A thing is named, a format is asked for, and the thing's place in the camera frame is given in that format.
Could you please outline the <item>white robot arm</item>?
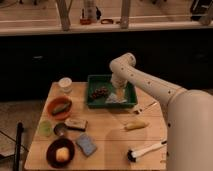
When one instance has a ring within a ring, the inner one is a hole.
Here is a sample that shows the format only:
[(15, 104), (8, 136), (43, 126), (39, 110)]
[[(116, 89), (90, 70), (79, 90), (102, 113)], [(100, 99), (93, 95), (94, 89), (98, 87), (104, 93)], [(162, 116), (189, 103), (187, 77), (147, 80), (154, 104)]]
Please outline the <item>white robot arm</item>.
[(166, 107), (167, 171), (213, 171), (213, 95), (146, 74), (135, 68), (131, 53), (109, 64), (111, 82), (121, 88), (130, 82)]

